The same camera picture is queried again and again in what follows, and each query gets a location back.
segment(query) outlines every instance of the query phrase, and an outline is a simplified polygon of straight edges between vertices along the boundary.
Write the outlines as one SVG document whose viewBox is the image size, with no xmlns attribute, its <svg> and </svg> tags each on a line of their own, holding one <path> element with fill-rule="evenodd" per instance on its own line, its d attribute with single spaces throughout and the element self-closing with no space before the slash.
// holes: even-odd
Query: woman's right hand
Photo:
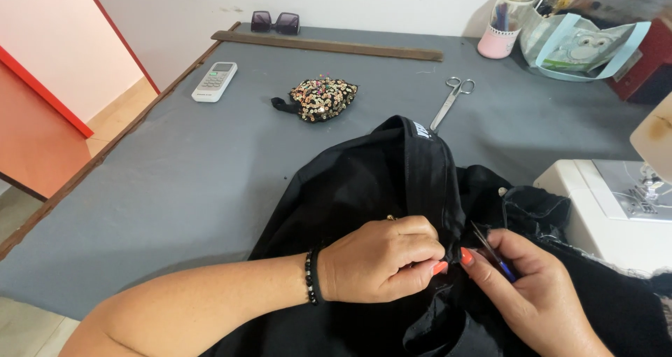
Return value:
<svg viewBox="0 0 672 357">
<path fill-rule="evenodd" d="M 485 257 L 464 248 L 462 266 L 523 342 L 544 357 L 612 356 L 590 326 L 560 260 L 508 230 L 492 231 L 488 241 L 522 278 L 511 284 Z"/>
</svg>

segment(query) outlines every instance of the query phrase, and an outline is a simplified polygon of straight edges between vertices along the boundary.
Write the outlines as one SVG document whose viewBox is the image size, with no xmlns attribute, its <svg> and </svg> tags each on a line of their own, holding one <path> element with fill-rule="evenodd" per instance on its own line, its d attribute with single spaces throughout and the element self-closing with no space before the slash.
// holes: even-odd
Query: beaded bracelet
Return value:
<svg viewBox="0 0 672 357">
<path fill-rule="evenodd" d="M 306 255 L 306 285 L 308 287 L 308 300 L 313 306 L 319 305 L 324 301 L 320 293 L 320 282 L 317 280 L 317 255 L 319 248 L 313 248 Z"/>
</svg>

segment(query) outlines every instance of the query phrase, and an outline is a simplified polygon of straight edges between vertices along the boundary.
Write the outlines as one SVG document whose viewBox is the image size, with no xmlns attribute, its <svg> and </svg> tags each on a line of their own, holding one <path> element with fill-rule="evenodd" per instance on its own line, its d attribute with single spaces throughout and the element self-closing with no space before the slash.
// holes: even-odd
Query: black sunglasses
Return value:
<svg viewBox="0 0 672 357">
<path fill-rule="evenodd" d="M 282 12 L 278 20 L 271 21 L 271 13 L 266 10 L 257 10 L 252 13 L 252 32 L 270 32 L 275 29 L 280 34 L 298 35 L 301 25 L 298 21 L 298 15 L 295 13 Z"/>
</svg>

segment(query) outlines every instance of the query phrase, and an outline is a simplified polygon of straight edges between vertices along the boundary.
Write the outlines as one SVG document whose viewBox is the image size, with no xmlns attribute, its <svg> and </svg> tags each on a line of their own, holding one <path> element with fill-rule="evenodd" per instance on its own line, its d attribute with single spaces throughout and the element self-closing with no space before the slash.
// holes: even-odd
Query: blue-handled scissors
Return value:
<svg viewBox="0 0 672 357">
<path fill-rule="evenodd" d="M 465 84 L 466 83 L 471 83 L 470 85 L 466 86 L 466 89 L 468 91 L 465 91 Z M 451 77 L 446 81 L 447 86 L 451 86 L 453 88 L 452 91 L 450 91 L 450 95 L 448 96 L 448 99 L 446 100 L 445 103 L 443 103 L 443 106 L 441 106 L 441 110 L 439 113 L 436 115 L 436 118 L 434 118 L 434 121 L 432 122 L 432 125 L 429 127 L 432 131 L 435 131 L 437 127 L 439 127 L 439 124 L 441 121 L 443 121 L 443 118 L 448 114 L 448 111 L 450 110 L 450 107 L 453 105 L 455 100 L 457 100 L 458 96 L 461 93 L 464 93 L 465 95 L 468 95 L 474 91 L 474 88 L 476 88 L 476 83 L 474 83 L 474 80 L 468 79 L 465 80 L 464 82 L 462 81 L 461 78 L 459 77 Z"/>
<path fill-rule="evenodd" d="M 509 266 L 504 261 L 502 261 L 499 255 L 495 253 L 495 250 L 492 249 L 490 243 L 488 243 L 488 239 L 485 239 L 485 236 L 483 236 L 483 233 L 481 232 L 481 230 L 478 229 L 473 220 L 471 224 L 474 226 L 474 232 L 476 233 L 478 240 L 480 240 L 483 243 L 483 246 L 485 247 L 486 250 L 488 250 L 488 252 L 490 252 L 492 258 L 495 259 L 495 261 L 497 262 L 497 265 L 499 265 L 499 267 L 502 268 L 502 271 L 504 272 L 504 275 L 509 280 L 509 282 L 513 284 L 514 282 L 518 281 L 516 276 L 513 275 L 511 269 L 509 269 Z"/>
</svg>

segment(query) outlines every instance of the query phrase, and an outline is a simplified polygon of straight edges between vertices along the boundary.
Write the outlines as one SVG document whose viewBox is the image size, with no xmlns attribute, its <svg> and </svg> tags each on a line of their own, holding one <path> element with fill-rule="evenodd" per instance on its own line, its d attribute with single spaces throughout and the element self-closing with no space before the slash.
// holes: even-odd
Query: gray table cover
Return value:
<svg viewBox="0 0 672 357">
<path fill-rule="evenodd" d="M 314 27 L 301 36 L 435 48 L 445 60 L 222 43 L 0 261 L 0 295 L 82 319 L 158 275 L 243 260 L 299 168 L 395 114 L 429 126 L 453 76 L 476 82 L 437 130 L 458 165 L 531 184 L 559 159 L 640 159 L 628 138 L 650 107 L 622 103 L 604 82 L 542 77 L 519 51 L 493 61 L 474 38 Z M 196 103 L 191 92 L 217 61 L 239 70 L 218 103 Z M 340 116 L 308 124 L 271 106 L 327 72 L 360 85 Z"/>
</svg>

